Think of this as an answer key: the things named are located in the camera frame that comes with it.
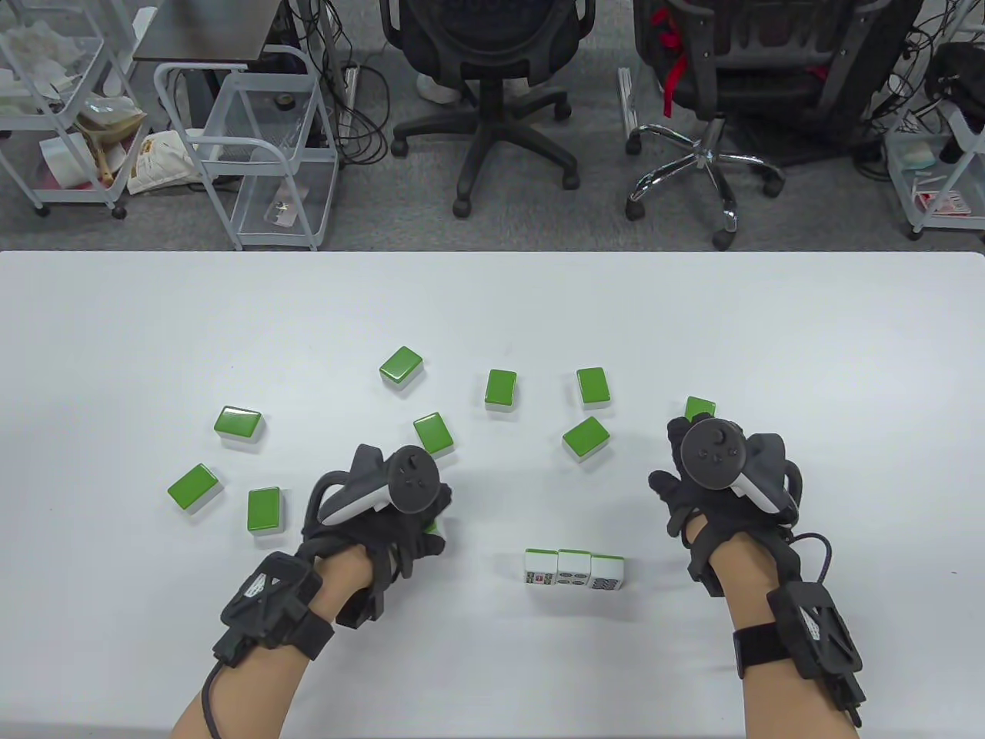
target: gray carpet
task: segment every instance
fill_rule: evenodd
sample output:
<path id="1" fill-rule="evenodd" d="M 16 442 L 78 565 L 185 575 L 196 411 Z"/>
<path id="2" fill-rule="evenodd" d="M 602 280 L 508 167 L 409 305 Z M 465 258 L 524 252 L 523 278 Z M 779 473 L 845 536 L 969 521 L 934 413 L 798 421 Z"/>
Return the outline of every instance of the gray carpet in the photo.
<path id="1" fill-rule="evenodd" d="M 357 58 L 383 43 L 375 3 L 339 3 Z M 672 181 L 645 201 L 647 217 L 624 217 L 629 188 L 648 169 L 676 152 L 644 140 L 640 157 L 623 150 L 623 127 L 616 70 L 634 62 L 628 0 L 607 0 L 598 24 L 556 84 L 570 91 L 574 113 L 565 123 L 549 114 L 538 127 L 579 160 L 581 188 L 560 187 L 560 171 L 529 153 L 500 144 L 484 168 L 473 198 L 473 214 L 458 221 L 451 214 L 455 181 L 467 142 L 427 138 L 411 142 L 406 160 L 387 157 L 372 167 L 340 174 L 323 250 L 708 250 L 721 228 L 710 184 L 700 172 Z M 393 121 L 434 110 L 420 100 L 414 74 L 402 55 L 386 49 L 371 64 L 387 78 Z M 144 105 L 153 106 L 148 70 L 138 86 Z M 639 102 L 641 121 L 661 120 L 652 83 Z M 365 75 L 360 106 L 370 115 L 383 110 L 379 81 Z M 678 111 L 674 127 L 694 131 L 697 124 Z M 33 140 L 18 135 L 4 152 L 23 165 Z M 891 185 L 860 176 L 846 160 L 788 171 L 786 189 L 765 198 L 754 175 L 736 170 L 730 180 L 739 201 L 740 230 L 735 250 L 978 250 L 976 234 L 929 232 L 912 243 L 902 232 L 903 216 Z M 224 195 L 231 207 L 233 194 Z M 205 194 L 185 188 L 130 198 L 129 217 L 117 222 L 100 206 L 54 206 L 40 219 L 0 172 L 0 248 L 2 249 L 230 249 L 231 245 Z"/>

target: office chair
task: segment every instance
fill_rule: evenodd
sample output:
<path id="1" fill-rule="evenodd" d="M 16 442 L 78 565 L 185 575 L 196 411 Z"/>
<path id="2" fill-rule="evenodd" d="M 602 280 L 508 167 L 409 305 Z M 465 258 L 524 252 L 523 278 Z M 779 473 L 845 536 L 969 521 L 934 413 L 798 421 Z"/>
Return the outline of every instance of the office chair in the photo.
<path id="1" fill-rule="evenodd" d="M 706 125 L 697 139 L 656 123 L 630 132 L 627 154 L 639 154 L 644 133 L 687 153 L 640 178 L 626 198 L 626 217 L 641 219 L 643 196 L 660 183 L 689 169 L 704 169 L 725 219 L 725 228 L 715 233 L 712 243 L 719 251 L 729 248 L 738 213 L 721 167 L 752 167 L 763 177 L 763 193 L 771 198 L 780 194 L 785 176 L 760 157 L 721 150 L 726 116 L 778 105 L 824 116 L 837 101 L 869 28 L 889 2 L 633 0 L 636 51 L 656 73 L 664 114 L 670 117 L 676 103 L 693 110 Z"/>
<path id="2" fill-rule="evenodd" d="M 484 22 L 484 7 L 496 12 L 515 8 L 522 20 L 522 31 L 505 30 L 499 37 L 489 24 L 481 34 L 471 36 L 461 28 L 463 16 Z M 536 110 L 554 106 L 555 120 L 571 116 L 567 93 L 560 89 L 534 91 L 516 101 L 503 97 L 503 80 L 526 77 L 531 86 L 546 82 L 567 64 L 595 24 L 595 0 L 585 0 L 585 13 L 578 18 L 574 0 L 553 0 L 543 12 L 525 12 L 523 0 L 399 0 L 400 29 L 390 21 L 389 0 L 379 0 L 383 34 L 403 49 L 408 62 L 441 86 L 461 90 L 475 109 L 436 113 L 399 123 L 393 127 L 390 152 L 406 157 L 407 139 L 429 133 L 469 134 L 472 145 L 458 177 L 457 197 L 452 212 L 468 218 L 472 212 L 472 190 L 483 161 L 497 141 L 506 141 L 539 154 L 563 170 L 561 185 L 575 190 L 580 185 L 578 160 L 547 136 L 519 122 Z M 449 26 L 446 13 L 454 11 L 458 23 Z M 466 80 L 478 80 L 476 100 Z"/>

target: forearm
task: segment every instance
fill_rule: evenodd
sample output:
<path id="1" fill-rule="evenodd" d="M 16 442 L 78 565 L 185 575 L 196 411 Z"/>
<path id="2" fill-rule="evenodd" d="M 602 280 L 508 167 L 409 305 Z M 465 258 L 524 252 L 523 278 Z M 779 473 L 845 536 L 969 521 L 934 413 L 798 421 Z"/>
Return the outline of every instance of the forearm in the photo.
<path id="1" fill-rule="evenodd" d="M 688 526 L 693 541 L 703 516 Z M 775 619 L 766 593 L 779 587 L 772 558 L 748 535 L 739 534 L 711 555 L 711 566 L 725 591 L 735 629 Z M 848 716 L 837 710 L 814 680 L 805 680 L 793 660 L 757 665 L 743 679 L 748 739 L 856 739 Z"/>
<path id="2" fill-rule="evenodd" d="M 325 584 L 310 608 L 325 621 L 334 621 L 352 594 L 368 584 L 371 571 L 359 557 L 365 554 L 350 550 L 320 563 Z M 277 739 L 307 666 L 307 657 L 293 646 L 257 647 L 234 669 L 222 670 L 211 694 L 222 739 Z M 210 739 L 201 693 L 174 725 L 171 739 Z"/>

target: red strap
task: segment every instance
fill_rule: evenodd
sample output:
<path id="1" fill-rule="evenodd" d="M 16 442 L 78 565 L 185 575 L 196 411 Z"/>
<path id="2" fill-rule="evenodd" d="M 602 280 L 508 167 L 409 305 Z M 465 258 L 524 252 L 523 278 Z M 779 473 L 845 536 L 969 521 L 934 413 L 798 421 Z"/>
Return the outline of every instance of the red strap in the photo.
<path id="1" fill-rule="evenodd" d="M 681 34 L 678 33 L 677 25 L 674 23 L 674 19 L 671 17 L 670 11 L 667 8 L 654 13 L 653 18 L 650 19 L 650 23 L 654 28 L 659 28 L 664 24 L 667 25 L 670 30 L 660 34 L 660 43 L 664 48 L 672 51 L 679 57 L 677 64 L 674 65 L 674 69 L 671 70 L 671 73 L 667 75 L 667 79 L 664 81 L 664 116 L 669 118 L 671 117 L 671 113 L 674 112 L 674 92 L 688 71 L 688 57 L 684 54 L 684 42 L 681 39 Z"/>

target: chair base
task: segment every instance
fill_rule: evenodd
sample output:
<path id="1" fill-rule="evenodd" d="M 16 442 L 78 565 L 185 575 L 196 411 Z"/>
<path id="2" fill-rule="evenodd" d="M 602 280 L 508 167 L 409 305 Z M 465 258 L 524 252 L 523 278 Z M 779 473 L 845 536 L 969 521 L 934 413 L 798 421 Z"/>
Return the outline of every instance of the chair base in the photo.
<path id="1" fill-rule="evenodd" d="M 636 186 L 625 201 L 625 216 L 631 221 L 638 221 L 646 214 L 642 198 L 646 193 L 661 182 L 692 168 L 704 169 L 711 180 L 712 187 L 718 193 L 722 203 L 722 216 L 725 228 L 715 233 L 712 244 L 719 251 L 725 251 L 732 245 L 736 231 L 739 228 L 739 213 L 736 206 L 735 194 L 722 173 L 722 165 L 745 165 L 752 167 L 763 178 L 762 191 L 767 197 L 774 198 L 783 190 L 786 175 L 783 170 L 761 157 L 745 154 L 733 154 L 719 150 L 722 139 L 722 129 L 725 118 L 715 118 L 705 127 L 701 138 L 690 139 L 677 131 L 656 123 L 644 123 L 636 126 L 629 133 L 625 142 L 627 154 L 636 155 L 642 149 L 642 134 L 651 133 L 659 136 L 687 153 L 680 159 L 649 171 L 639 179 Z"/>
<path id="2" fill-rule="evenodd" d="M 565 190 L 576 190 L 581 184 L 578 178 L 578 160 L 544 134 L 519 122 L 548 105 L 554 106 L 555 120 L 566 120 L 571 116 L 571 106 L 564 90 L 536 90 L 515 101 L 506 102 L 502 80 L 482 80 L 477 109 L 436 113 L 398 123 L 393 127 L 390 153 L 394 157 L 406 157 L 409 151 L 407 139 L 411 136 L 431 133 L 473 136 L 469 153 L 458 175 L 457 197 L 452 207 L 452 212 L 458 218 L 468 218 L 472 213 L 472 191 L 476 180 L 486 156 L 499 141 L 514 144 L 554 162 L 563 170 L 561 186 Z"/>

